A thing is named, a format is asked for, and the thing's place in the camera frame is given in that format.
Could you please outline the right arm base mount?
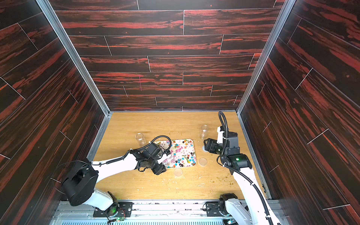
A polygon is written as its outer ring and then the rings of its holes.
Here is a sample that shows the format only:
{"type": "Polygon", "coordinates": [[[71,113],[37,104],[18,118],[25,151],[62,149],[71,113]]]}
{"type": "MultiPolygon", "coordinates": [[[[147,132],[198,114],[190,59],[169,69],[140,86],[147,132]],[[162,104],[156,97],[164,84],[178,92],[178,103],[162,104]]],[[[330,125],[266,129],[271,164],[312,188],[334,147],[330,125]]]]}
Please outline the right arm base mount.
{"type": "Polygon", "coordinates": [[[208,217],[234,217],[234,218],[249,218],[249,213],[246,211],[239,199],[228,199],[226,201],[206,202],[202,210],[206,212],[208,217]]]}

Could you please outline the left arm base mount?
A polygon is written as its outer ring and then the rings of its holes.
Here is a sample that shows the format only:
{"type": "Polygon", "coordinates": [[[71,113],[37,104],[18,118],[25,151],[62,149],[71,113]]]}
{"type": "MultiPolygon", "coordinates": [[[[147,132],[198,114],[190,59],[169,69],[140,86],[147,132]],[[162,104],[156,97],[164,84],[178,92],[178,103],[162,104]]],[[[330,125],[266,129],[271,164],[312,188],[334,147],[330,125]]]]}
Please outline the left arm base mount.
{"type": "Polygon", "coordinates": [[[129,218],[132,213],[132,202],[118,202],[113,203],[109,209],[102,211],[98,208],[95,209],[94,218],[129,218]]]}

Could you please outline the clear plastic candy jar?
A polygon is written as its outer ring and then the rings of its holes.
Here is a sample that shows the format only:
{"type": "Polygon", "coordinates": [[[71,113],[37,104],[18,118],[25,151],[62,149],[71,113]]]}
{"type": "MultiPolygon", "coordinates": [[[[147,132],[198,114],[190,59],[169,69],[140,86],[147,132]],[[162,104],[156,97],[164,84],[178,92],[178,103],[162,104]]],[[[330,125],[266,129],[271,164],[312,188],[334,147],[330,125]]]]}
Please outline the clear plastic candy jar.
{"type": "Polygon", "coordinates": [[[200,138],[202,140],[207,139],[208,137],[208,131],[209,131],[209,127],[207,125],[202,125],[200,128],[200,138]]]}

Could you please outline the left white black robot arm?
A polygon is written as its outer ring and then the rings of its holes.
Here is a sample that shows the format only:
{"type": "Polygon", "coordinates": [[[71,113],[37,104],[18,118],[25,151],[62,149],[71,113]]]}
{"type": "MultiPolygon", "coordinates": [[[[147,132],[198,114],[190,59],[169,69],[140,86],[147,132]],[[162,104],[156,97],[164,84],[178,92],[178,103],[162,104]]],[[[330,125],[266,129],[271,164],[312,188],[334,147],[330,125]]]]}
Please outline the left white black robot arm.
{"type": "Polygon", "coordinates": [[[109,192],[96,188],[96,184],[118,173],[132,170],[142,172],[141,168],[151,169],[155,175],[165,172],[167,169],[163,161],[171,154],[171,146],[169,144],[165,149],[155,143],[149,143],[142,148],[129,150],[121,157],[103,161],[76,162],[61,186],[71,206],[87,204],[106,211],[116,199],[109,192]]]}

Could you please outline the jar with white lid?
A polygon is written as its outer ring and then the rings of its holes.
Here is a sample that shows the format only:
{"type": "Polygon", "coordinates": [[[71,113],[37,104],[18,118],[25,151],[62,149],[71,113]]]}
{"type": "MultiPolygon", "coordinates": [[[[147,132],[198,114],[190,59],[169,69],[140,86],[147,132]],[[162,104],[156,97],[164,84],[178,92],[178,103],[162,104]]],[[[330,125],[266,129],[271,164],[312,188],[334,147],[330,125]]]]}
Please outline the jar with white lid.
{"type": "Polygon", "coordinates": [[[160,163],[162,163],[163,165],[165,165],[166,167],[174,167],[174,165],[176,164],[177,157],[174,155],[163,155],[162,158],[159,160],[160,163]]]}

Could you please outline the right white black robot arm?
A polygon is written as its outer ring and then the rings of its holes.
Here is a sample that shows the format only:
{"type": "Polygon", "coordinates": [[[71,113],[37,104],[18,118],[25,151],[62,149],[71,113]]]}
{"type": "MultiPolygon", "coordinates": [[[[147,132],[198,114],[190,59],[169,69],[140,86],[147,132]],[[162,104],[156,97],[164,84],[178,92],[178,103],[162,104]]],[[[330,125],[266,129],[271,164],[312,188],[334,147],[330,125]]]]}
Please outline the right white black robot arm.
{"type": "Polygon", "coordinates": [[[238,134],[217,128],[217,140],[204,140],[204,150],[217,154],[217,162],[229,169],[246,201],[244,206],[233,193],[219,198],[219,212],[232,217],[238,225],[280,225],[257,182],[255,171],[247,155],[240,153],[238,134]]]}

